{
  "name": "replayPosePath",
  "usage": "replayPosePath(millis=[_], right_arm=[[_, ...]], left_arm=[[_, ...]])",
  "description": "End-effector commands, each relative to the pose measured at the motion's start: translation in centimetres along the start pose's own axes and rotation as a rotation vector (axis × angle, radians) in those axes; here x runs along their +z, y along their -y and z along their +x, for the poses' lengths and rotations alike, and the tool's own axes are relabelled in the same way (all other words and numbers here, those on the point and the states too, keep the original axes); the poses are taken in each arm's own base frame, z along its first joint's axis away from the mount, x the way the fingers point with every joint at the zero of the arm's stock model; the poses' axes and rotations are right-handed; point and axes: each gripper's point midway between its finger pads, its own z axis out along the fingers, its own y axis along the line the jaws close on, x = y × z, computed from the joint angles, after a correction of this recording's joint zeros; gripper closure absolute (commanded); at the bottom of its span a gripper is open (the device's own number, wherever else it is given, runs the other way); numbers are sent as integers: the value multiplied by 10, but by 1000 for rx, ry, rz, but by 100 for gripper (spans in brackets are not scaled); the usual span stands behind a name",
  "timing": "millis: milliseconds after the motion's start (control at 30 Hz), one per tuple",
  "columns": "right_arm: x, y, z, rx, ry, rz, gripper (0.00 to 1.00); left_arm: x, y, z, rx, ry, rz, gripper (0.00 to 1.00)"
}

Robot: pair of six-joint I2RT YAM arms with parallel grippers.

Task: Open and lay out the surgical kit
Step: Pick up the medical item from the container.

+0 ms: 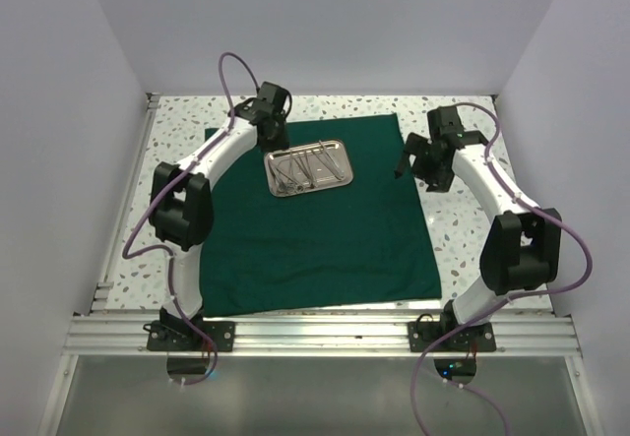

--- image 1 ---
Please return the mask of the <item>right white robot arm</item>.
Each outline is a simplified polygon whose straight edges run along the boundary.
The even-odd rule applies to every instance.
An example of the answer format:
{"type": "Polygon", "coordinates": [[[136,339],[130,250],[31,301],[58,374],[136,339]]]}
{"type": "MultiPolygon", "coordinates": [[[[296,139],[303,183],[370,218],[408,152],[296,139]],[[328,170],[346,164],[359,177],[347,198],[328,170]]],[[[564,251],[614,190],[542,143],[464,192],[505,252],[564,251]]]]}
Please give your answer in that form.
{"type": "Polygon", "coordinates": [[[489,220],[479,258],[479,277],[444,306],[438,320],[417,319],[415,333],[435,350],[463,349],[484,334],[491,311],[515,292],[535,291],[557,277],[560,214],[534,214],[532,201],[492,159],[490,139],[464,127],[456,105],[427,113],[428,136],[411,133],[394,171],[409,170],[433,193],[446,193],[455,179],[470,189],[489,220]]]}

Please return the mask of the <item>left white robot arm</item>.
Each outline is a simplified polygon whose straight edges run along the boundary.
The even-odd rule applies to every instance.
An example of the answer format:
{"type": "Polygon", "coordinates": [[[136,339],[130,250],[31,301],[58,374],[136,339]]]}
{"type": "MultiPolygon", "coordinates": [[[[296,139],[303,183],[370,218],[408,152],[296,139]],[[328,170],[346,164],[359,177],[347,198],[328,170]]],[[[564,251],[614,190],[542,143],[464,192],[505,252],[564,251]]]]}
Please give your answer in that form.
{"type": "Polygon", "coordinates": [[[290,92],[265,82],[256,95],[236,104],[215,133],[175,164],[160,163],[153,177],[149,223],[169,248],[166,300],[159,323],[182,349],[198,347],[205,336],[196,320],[202,310],[199,285],[201,250],[215,221],[212,190],[221,177],[249,151],[272,152],[288,147],[286,118],[290,92]]]}

